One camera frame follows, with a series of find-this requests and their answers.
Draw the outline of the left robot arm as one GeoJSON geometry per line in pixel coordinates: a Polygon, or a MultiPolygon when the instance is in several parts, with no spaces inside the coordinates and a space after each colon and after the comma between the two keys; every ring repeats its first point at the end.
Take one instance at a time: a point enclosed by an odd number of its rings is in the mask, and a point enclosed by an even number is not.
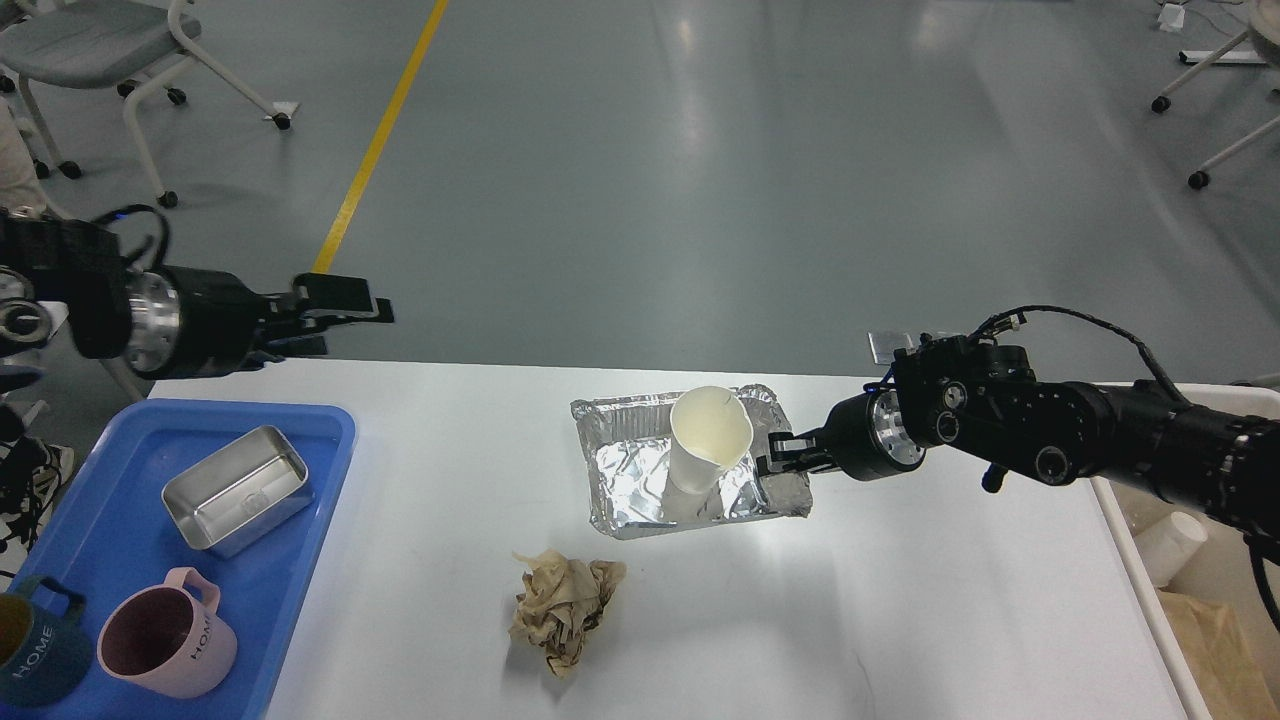
{"type": "Polygon", "coordinates": [[[3,391],[44,375],[37,355],[56,331],[54,305],[81,356],[122,360],[146,380],[323,356],[330,328],[396,319],[366,279],[303,273],[284,292],[257,293],[228,272],[169,264],[170,242],[168,218],[143,204],[90,222],[4,210],[3,391]]]}

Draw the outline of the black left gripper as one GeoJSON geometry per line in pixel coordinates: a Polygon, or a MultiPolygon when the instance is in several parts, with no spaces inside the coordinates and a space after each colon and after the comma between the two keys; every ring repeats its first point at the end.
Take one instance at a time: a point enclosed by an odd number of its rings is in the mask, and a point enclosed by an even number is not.
{"type": "Polygon", "coordinates": [[[326,331],[355,323],[396,322],[388,299],[357,277],[302,273],[268,297],[227,272],[161,266],[127,284],[131,337],[125,365],[147,380],[198,379],[256,372],[289,357],[329,354],[321,334],[264,341],[274,331],[326,331]]]}

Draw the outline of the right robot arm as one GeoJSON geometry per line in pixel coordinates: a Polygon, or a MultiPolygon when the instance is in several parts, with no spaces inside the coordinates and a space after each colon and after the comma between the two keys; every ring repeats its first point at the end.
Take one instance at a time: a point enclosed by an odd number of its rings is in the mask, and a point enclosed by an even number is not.
{"type": "Polygon", "coordinates": [[[876,480],[916,470],[948,446],[988,462],[982,487],[1009,473],[1046,486],[1102,477],[1239,530],[1261,602],[1277,619],[1266,568],[1277,562],[1279,425],[1192,402],[1133,333],[1082,320],[1132,342],[1149,372],[1130,386],[1043,382],[1027,351],[1004,345],[1033,306],[997,313],[973,332],[896,348],[890,369],[800,434],[773,432],[760,477],[841,471],[876,480]]]}

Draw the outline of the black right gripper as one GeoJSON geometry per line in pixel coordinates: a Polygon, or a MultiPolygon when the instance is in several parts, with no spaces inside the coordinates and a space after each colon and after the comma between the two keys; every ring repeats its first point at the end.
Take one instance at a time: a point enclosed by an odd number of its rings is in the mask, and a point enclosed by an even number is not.
{"type": "Polygon", "coordinates": [[[868,392],[836,404],[822,428],[799,436],[771,432],[756,457],[759,478],[790,473],[841,471],[856,480],[877,480],[915,471],[925,450],[906,432],[893,389],[868,392]]]}

